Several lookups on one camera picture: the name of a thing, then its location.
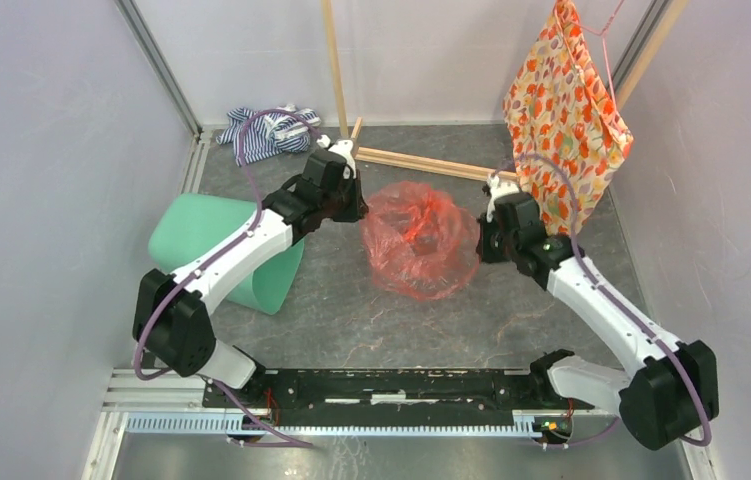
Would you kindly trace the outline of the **red plastic trash bag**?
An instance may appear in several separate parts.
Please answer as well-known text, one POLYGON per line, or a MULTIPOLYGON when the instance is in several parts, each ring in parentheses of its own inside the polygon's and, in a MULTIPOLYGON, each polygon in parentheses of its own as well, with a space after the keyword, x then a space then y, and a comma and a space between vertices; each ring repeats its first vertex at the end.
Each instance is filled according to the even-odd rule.
POLYGON ((480 260, 479 225, 453 197, 429 184, 389 184, 366 199, 360 221, 373 283, 420 301, 467 286, 480 260))

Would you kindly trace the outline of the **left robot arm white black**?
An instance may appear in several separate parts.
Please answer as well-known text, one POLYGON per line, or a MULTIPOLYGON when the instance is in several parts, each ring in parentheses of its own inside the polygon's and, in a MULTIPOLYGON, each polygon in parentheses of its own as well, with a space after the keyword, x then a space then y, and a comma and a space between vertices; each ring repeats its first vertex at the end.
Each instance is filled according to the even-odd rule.
POLYGON ((182 377, 204 376, 227 386, 241 407, 265 394, 260 364, 219 341, 210 316, 227 295, 273 257, 297 245, 330 220, 356 223, 368 208, 355 162, 356 147, 340 140, 316 148, 301 174, 268 194, 251 223, 172 273, 152 269, 141 279, 132 334, 134 366, 150 352, 166 370, 182 377))

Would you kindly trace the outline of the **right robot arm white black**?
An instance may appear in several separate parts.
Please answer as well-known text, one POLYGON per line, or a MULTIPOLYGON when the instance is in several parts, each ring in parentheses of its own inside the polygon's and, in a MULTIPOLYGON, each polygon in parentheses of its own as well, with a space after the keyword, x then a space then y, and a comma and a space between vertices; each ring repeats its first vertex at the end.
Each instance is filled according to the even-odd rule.
POLYGON ((720 409, 717 359, 703 341, 685 343, 622 296, 565 234, 550 235, 528 193, 494 195, 478 218, 482 262, 512 263, 569 307, 605 343, 621 366, 593 364, 559 350, 533 365, 531 400, 553 408, 565 398, 604 410, 642 446, 659 450, 675 440, 712 438, 720 409))

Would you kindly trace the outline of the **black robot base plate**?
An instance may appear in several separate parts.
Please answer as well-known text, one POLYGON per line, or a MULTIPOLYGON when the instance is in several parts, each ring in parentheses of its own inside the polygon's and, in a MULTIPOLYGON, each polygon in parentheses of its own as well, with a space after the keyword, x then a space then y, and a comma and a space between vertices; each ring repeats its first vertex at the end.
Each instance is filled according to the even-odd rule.
POLYGON ((283 427, 493 427, 515 411, 589 409, 527 370, 265 370, 236 391, 255 411, 272 409, 283 427))

